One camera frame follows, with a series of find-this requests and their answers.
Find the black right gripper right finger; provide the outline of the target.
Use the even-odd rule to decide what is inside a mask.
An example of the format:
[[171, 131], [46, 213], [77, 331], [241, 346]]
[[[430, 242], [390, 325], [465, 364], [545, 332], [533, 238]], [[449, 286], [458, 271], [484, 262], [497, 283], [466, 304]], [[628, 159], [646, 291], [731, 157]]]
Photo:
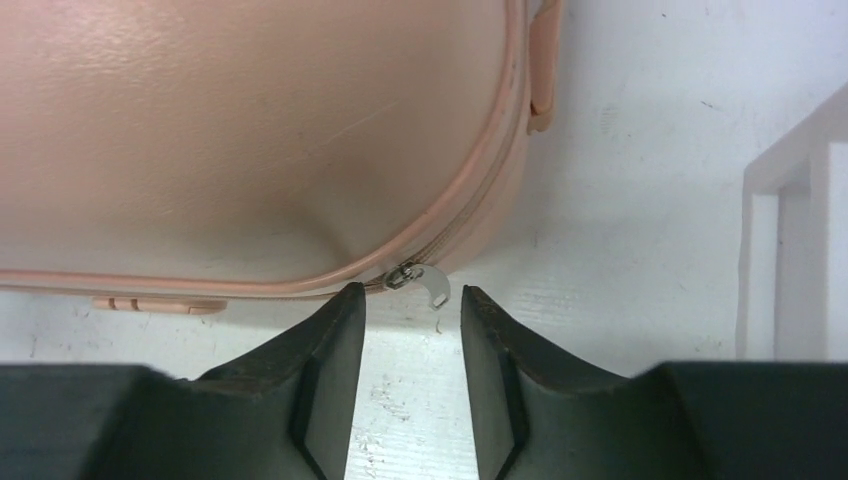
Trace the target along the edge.
[[843, 363], [597, 367], [467, 286], [461, 337], [483, 479], [843, 479]]

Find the pink hard-shell suitcase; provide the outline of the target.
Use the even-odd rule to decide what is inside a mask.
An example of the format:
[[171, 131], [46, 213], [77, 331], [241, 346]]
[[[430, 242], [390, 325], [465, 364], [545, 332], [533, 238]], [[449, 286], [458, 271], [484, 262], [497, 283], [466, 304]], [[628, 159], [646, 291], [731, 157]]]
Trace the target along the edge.
[[554, 115], [561, 1], [5, 1], [1, 286], [118, 311], [425, 288]]

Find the white plastic drawer organizer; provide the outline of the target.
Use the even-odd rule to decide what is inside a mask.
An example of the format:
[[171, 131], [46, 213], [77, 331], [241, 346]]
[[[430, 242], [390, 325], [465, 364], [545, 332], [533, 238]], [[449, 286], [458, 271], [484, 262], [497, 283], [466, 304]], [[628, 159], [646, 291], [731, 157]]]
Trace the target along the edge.
[[736, 356], [847, 359], [847, 90], [744, 171]]

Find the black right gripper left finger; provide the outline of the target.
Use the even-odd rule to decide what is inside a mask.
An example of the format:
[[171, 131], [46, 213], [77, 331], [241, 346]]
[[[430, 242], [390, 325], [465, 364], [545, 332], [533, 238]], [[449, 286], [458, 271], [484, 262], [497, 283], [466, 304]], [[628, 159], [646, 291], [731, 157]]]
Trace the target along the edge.
[[351, 283], [193, 380], [142, 365], [4, 365], [1, 475], [340, 479], [365, 324], [364, 287]]

